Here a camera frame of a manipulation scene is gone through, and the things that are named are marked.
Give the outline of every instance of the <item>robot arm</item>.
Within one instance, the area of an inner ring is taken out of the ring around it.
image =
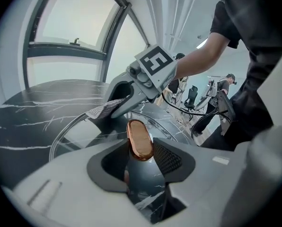
[[[176,75],[176,61],[159,45],[142,51],[135,58],[124,73],[112,80],[106,92],[105,103],[125,98],[111,118],[129,112],[144,100],[153,103]]]

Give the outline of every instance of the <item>white wall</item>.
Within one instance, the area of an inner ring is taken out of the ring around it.
[[[238,92],[238,90],[240,89],[240,87],[242,86],[244,81],[245,81],[245,78],[236,78],[237,84],[236,85],[231,84],[229,86],[229,92],[228,92],[228,95],[227,95],[227,97],[229,99],[231,99],[231,97],[234,96],[236,94],[236,92]],[[207,125],[207,129],[211,133],[213,133],[219,125],[220,125],[220,117],[218,115],[216,115],[216,116],[213,117],[213,119],[211,120],[209,125]]]
[[[27,25],[38,0],[15,0],[0,21],[0,106],[25,89],[22,69]]]

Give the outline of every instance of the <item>black t-shirt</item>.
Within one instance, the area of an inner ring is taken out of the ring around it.
[[[217,83],[217,90],[221,91],[225,89],[227,93],[229,92],[229,82],[227,80],[222,80]]]
[[[241,39],[249,50],[246,80],[231,102],[239,127],[251,138],[273,124],[257,89],[282,56],[282,34],[268,8],[265,0],[222,0],[211,27],[230,40],[229,47],[237,48]]]
[[[177,93],[178,87],[179,87],[179,79],[171,81],[168,85],[168,89],[171,90],[174,94]]]

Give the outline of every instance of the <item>window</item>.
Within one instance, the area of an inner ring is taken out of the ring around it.
[[[114,0],[49,0],[35,42],[78,44],[100,51],[119,5]]]
[[[102,61],[72,56],[41,56],[27,59],[31,86],[62,79],[98,81]]]
[[[110,83],[134,61],[135,55],[144,51],[144,42],[132,18],[128,15],[123,22],[109,63],[106,82]]]

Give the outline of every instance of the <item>copper object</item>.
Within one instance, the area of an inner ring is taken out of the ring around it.
[[[131,152],[135,158],[145,161],[153,156],[150,135],[143,122],[130,120],[127,123],[127,137],[131,142]]]

